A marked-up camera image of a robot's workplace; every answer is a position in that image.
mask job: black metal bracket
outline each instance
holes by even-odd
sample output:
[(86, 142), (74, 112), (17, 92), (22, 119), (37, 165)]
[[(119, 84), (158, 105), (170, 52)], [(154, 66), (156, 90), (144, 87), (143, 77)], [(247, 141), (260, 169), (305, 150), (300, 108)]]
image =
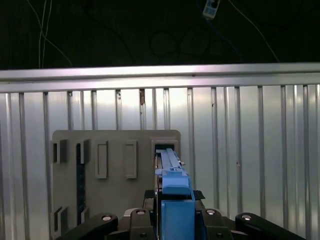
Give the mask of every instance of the black metal bracket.
[(111, 213), (101, 213), (69, 230), (56, 240), (103, 240), (106, 235), (117, 230), (118, 218)]

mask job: gray plastic panel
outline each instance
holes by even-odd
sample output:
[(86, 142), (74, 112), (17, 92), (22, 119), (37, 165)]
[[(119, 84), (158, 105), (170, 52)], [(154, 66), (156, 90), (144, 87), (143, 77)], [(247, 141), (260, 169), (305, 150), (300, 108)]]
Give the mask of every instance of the gray plastic panel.
[(122, 217), (125, 210), (142, 207), (145, 190), (155, 186), (156, 145), (172, 145), (180, 154), (180, 133), (58, 130), (51, 145), (51, 228), (56, 238), (67, 230), (66, 223), (70, 229), (102, 212)]

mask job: blue plastic part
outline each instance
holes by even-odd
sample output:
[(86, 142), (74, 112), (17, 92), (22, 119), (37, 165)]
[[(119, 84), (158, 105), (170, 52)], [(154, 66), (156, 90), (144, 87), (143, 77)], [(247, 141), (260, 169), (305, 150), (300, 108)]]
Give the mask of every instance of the blue plastic part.
[(161, 239), (195, 240), (195, 207), (193, 200), (161, 201)]
[(162, 195), (189, 196), (188, 200), (161, 201), (161, 239), (194, 240), (196, 201), (190, 177), (171, 148), (157, 150), (161, 155), (162, 169), (155, 174), (162, 176)]

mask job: black cable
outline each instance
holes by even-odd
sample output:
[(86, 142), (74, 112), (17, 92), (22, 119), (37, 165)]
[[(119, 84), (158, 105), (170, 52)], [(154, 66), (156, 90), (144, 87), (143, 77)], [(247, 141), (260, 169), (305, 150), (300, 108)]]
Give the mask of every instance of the black cable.
[(312, 13), (313, 11), (317, 10), (320, 7), (320, 1), (318, 3), (316, 3), (312, 8), (310, 8), (304, 15), (302, 15), (301, 17), (297, 18), (295, 21), (293, 21), (292, 24), (283, 27), (281, 30), (277, 31), (276, 33), (274, 33), (272, 36), (268, 37), (266, 40), (269, 42), (277, 37), (279, 37), (281, 34), (284, 34), (286, 31), (288, 31), (290, 28), (292, 28), (293, 26), (295, 26), (296, 24), (300, 23), (302, 20), (304, 20), (306, 17), (308, 17), (308, 15), (310, 13)]
[(84, 5), (84, 1), (85, 0), (79, 0), (80, 1), (80, 5), (81, 8), (83, 10), (83, 12), (85, 13), (85, 15), (93, 22), (95, 22), (98, 26), (100, 26), (103, 29), (108, 30), (109, 32), (113, 33), (119, 40), (120, 42), (123, 44), (125, 50), (127, 51), (129, 58), (131, 59), (133, 65), (136, 65), (136, 61), (134, 59), (134, 57), (132, 56), (128, 45), (126, 44), (125, 40), (120, 36), (119, 33), (117, 33), (114, 29), (112, 29), (111, 27), (107, 26), (106, 24), (98, 21), (97, 19), (95, 19), (89, 12), (88, 9), (92, 6), (92, 0), (87, 0), (86, 5)]
[(286, 28), (288, 26), (290, 26), (298, 17), (299, 14), (301, 13), (301, 10), (303, 9), (303, 5), (304, 5), (304, 1), (305, 0), (301, 0), (300, 4), (297, 8), (297, 10), (295, 11), (292, 19), (290, 21), (288, 21), (287, 23), (283, 23), (283, 24), (275, 24), (275, 23), (268, 23), (268, 22), (264, 22), (262, 20), (259, 20), (258, 17), (256, 17), (256, 15), (254, 14), (254, 12), (250, 9), (250, 7), (244, 3), (242, 0), (236, 0), (238, 3), (240, 3), (245, 9), (246, 11), (249, 13), (249, 15), (251, 16), (251, 19), (254, 20), (255, 23), (259, 24), (262, 27), (274, 27), (274, 28)]
[[(171, 32), (169, 32), (167, 30), (162, 29), (162, 30), (157, 30), (154, 33), (152, 33), (149, 38), (148, 45), (149, 45), (150, 52), (153, 55), (155, 55), (156, 57), (158, 57), (157, 63), (159, 64), (162, 59), (171, 57), (175, 54), (176, 54), (176, 60), (175, 60), (176, 64), (179, 63), (179, 59), (180, 59), (181, 55), (193, 57), (194, 59), (196, 59), (198, 61), (204, 61), (204, 60), (208, 61), (208, 60), (212, 60), (213, 57), (217, 57), (216, 55), (210, 54), (210, 47), (213, 43), (211, 34), (209, 35), (210, 37), (209, 37), (207, 44), (204, 48), (204, 51), (202, 53), (194, 54), (194, 53), (182, 51), (182, 44), (184, 42), (184, 39), (186, 38), (186, 35), (189, 33), (190, 30), (192, 30), (194, 28), (199, 28), (199, 27), (201, 27), (204, 31), (211, 33), (211, 31), (209, 31), (209, 29), (207, 29), (206, 27), (204, 27), (202, 25), (193, 25), (193, 26), (187, 28), (186, 31), (184, 31), (184, 33), (182, 34), (182, 36), (179, 38), (179, 40), (177, 40), (177, 38)], [(170, 51), (167, 51), (167, 52), (162, 52), (162, 53), (157, 52), (153, 47), (153, 42), (154, 42), (154, 39), (159, 35), (168, 35), (174, 42), (174, 48)]]
[(312, 8), (310, 8), (306, 13), (304, 13), (302, 16), (299, 16), (301, 14), (301, 11), (303, 9), (303, 5), (304, 5), (304, 0), (301, 0), (299, 7), (297, 9), (297, 11), (295, 12), (294, 16), (292, 17), (292, 19), (286, 23), (286, 24), (273, 24), (273, 23), (267, 23), (267, 22), (263, 22), (261, 20), (259, 20), (254, 14), (253, 12), (250, 10), (250, 8), (248, 7), (248, 5), (246, 5), (242, 0), (236, 0), (237, 2), (239, 2), (241, 5), (243, 5), (246, 9), (246, 11), (250, 14), (252, 20), (261, 25), (262, 27), (274, 27), (274, 28), (279, 28), (278, 31), (276, 31), (276, 33), (274, 33), (272, 36), (267, 37), (266, 41), (269, 42), (277, 37), (279, 37), (280, 35), (284, 34), (286, 31), (288, 31), (290, 28), (292, 28), (293, 26), (295, 26), (296, 24), (298, 24), (299, 22), (301, 22), (303, 19), (305, 19), (310, 13), (312, 13), (314, 10), (318, 9), (318, 7), (320, 6), (320, 1), (318, 1), (317, 3), (314, 4), (314, 6)]

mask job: small electronic device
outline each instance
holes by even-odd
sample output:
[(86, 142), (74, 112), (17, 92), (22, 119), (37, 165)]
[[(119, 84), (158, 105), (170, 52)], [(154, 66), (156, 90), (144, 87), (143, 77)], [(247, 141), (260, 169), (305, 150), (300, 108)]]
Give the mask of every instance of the small electronic device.
[(206, 0), (205, 7), (203, 9), (203, 15), (208, 19), (214, 19), (220, 4), (220, 0)]

